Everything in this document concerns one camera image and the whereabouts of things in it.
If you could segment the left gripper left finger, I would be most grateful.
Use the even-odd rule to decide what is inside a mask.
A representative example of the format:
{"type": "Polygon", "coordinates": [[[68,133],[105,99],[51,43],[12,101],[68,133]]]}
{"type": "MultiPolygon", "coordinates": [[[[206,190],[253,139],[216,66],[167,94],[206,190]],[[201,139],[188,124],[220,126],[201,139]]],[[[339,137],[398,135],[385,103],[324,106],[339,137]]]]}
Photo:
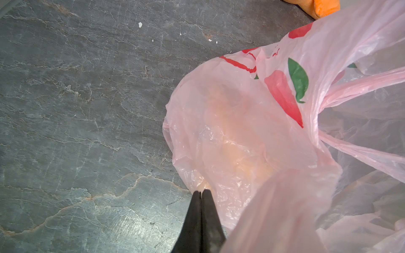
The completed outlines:
{"type": "Polygon", "coordinates": [[[172,249],[172,253],[201,252],[201,193],[193,193],[180,235],[172,249]]]}

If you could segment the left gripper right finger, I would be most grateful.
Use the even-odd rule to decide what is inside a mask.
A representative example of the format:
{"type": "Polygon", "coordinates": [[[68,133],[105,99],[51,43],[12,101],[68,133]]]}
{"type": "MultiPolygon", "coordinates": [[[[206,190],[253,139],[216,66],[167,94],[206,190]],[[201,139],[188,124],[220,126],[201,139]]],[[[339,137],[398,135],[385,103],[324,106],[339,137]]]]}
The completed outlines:
{"type": "Polygon", "coordinates": [[[225,241],[212,192],[205,189],[201,195],[201,250],[219,253],[225,241]]]}

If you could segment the pink plastic bag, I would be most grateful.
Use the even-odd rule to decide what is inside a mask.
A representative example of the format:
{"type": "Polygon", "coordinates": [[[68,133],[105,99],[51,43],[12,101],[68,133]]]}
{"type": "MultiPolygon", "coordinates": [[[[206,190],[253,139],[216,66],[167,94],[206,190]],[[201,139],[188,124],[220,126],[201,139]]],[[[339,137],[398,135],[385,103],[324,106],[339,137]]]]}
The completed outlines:
{"type": "Polygon", "coordinates": [[[166,110],[175,169],[212,192],[220,253],[404,252],[404,1],[211,59],[166,110]]]}

